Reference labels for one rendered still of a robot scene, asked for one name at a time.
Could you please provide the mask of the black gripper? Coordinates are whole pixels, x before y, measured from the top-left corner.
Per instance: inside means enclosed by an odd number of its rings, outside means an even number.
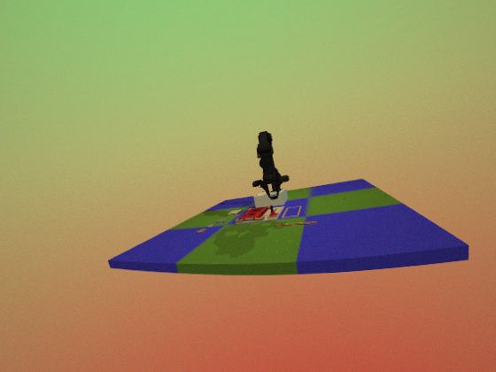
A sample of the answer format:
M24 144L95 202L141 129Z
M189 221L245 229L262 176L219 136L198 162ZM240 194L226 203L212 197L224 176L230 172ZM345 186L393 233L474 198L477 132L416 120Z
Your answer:
M271 172L272 171L272 172ZM268 169L263 169L263 173L266 173L266 174L269 174L269 172L271 173L275 173L275 169L274 167L270 167ZM279 196L279 190L280 190L280 186L283 182L288 182L290 180L290 177L288 175L283 175L281 176L280 178L277 178L276 181L276 194L277 196ZM264 185L264 182L262 180L258 180L258 181L254 181L252 183L252 187L258 187L260 185L261 188L264 189L264 191L267 193L268 197L270 198L270 193L269 193L269 189L268 189L268 185Z

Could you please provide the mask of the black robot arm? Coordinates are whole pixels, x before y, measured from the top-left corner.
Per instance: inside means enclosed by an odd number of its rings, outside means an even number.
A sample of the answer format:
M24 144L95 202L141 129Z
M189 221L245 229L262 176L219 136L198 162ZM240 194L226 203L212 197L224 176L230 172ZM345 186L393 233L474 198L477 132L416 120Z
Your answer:
M268 169L270 167L274 167L275 173L269 172L269 174L263 173L263 182L264 185L267 184L272 184L272 191L276 191L276 181L277 178L280 178L281 175L278 173L278 169L275 167L274 159L273 159L273 153L274 149L272 146L273 138L270 133L267 131L260 132L260 135L258 136L259 138L259 143L257 147L257 156L260 158L260 167L263 169Z

